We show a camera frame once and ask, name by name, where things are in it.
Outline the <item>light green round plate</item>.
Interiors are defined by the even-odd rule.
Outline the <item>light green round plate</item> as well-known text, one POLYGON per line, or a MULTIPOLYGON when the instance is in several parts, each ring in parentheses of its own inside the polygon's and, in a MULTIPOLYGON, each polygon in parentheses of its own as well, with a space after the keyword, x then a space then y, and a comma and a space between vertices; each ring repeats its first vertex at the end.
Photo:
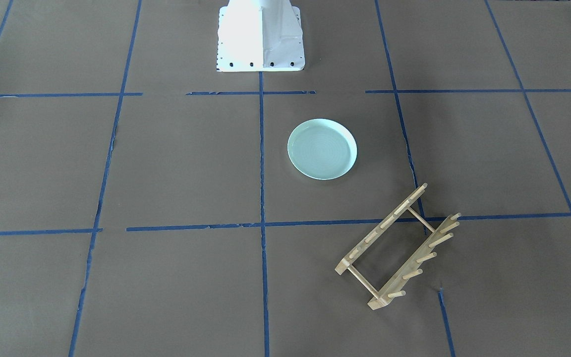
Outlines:
POLYGON ((335 180, 355 165, 358 148, 345 126, 330 119, 310 119, 288 136, 287 155, 293 167, 314 180, 335 180))

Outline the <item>wooden dish rack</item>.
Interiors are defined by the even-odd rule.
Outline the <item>wooden dish rack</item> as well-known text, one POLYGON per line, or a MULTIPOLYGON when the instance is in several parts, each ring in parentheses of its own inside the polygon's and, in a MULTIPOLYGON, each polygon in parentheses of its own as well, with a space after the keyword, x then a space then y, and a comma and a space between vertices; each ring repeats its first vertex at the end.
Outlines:
POLYGON ((437 257, 437 247, 453 238, 454 229, 460 225, 460 213, 449 215, 436 227, 413 208, 427 187, 427 183, 418 186, 335 267, 336 273, 349 272, 365 287, 372 296, 367 303, 372 310, 386 307, 396 298, 405 296, 405 285, 423 273, 422 264, 437 257), (358 271, 357 267, 365 258, 372 259, 366 267, 392 270, 385 284, 371 283, 358 271))

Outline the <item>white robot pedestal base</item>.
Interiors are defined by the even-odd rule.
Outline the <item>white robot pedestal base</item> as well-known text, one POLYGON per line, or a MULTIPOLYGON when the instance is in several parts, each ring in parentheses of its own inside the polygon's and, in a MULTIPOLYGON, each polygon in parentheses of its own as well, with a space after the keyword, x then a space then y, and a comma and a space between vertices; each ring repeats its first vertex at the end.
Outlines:
POLYGON ((303 25, 289 0, 230 0, 218 14, 218 72, 302 71, 303 25))

